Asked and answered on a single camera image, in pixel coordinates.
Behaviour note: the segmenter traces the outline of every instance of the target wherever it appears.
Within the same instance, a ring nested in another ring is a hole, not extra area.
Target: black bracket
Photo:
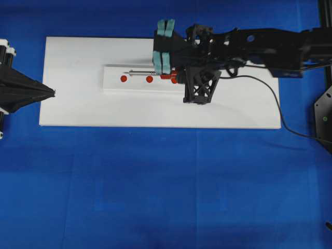
[[[330,87],[314,104],[316,119],[316,136],[332,141],[332,87]],[[332,144],[320,142],[330,153]]]

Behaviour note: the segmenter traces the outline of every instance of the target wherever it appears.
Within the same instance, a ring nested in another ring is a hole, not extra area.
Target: black cable
[[[282,124],[284,125],[285,129],[295,135],[298,135],[298,136],[302,136],[302,137],[306,137],[306,138],[309,138],[309,139],[314,139],[314,140],[317,140],[317,141],[320,141],[320,142],[324,142],[324,143],[328,143],[328,144],[332,144],[332,141],[328,141],[328,140],[324,140],[324,139],[319,139],[318,137],[315,137],[315,136],[308,136],[308,135],[305,135],[305,134],[301,134],[301,133],[298,133],[296,131],[293,131],[292,129],[290,129],[286,122],[285,122],[285,119],[284,119],[284,116],[281,112],[281,108],[280,108],[280,104],[278,102],[278,98],[276,97],[275,95],[275,92],[274,90],[267,84],[265,83],[264,81],[262,81],[261,79],[258,79],[254,76],[250,76],[250,75],[239,75],[239,76],[233,76],[233,77],[220,77],[220,79],[235,79],[235,78],[251,78],[251,79],[255,79],[261,83],[263,83],[265,86],[267,86],[270,91],[272,92],[273,96],[274,96],[274,99],[275,99],[275,102],[276,102],[276,105],[278,106],[278,110],[279,110],[279,114],[280,114],[280,118],[281,118],[281,122]]]

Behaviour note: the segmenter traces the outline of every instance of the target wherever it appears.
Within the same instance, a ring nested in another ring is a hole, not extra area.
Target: robotic arm
[[[248,61],[267,68],[273,77],[301,78],[302,71],[331,65],[332,28],[300,33],[278,29],[234,29],[214,34],[211,27],[193,25],[183,39],[174,20],[161,20],[154,34],[156,74],[172,75],[185,84],[184,102],[210,103],[226,70],[235,77]]]

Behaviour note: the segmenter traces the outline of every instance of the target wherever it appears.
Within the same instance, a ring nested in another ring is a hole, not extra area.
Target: metal rod
[[[0,139],[4,137],[4,119],[5,114],[3,112],[0,112]]]
[[[157,75],[155,71],[133,71],[133,70],[130,70],[129,72],[124,72],[124,74],[129,74],[130,76],[133,76],[133,75]]]

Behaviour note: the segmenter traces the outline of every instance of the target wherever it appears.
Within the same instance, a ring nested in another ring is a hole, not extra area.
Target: white block
[[[151,68],[152,50],[152,39],[47,37],[43,83],[56,90],[56,97],[42,101],[39,124],[280,128],[272,93],[253,79],[220,80],[206,105],[184,104],[184,86],[168,80],[149,84],[135,77],[129,82],[135,86],[119,85],[122,70]],[[278,79],[267,70],[239,71],[266,81],[279,97]]]

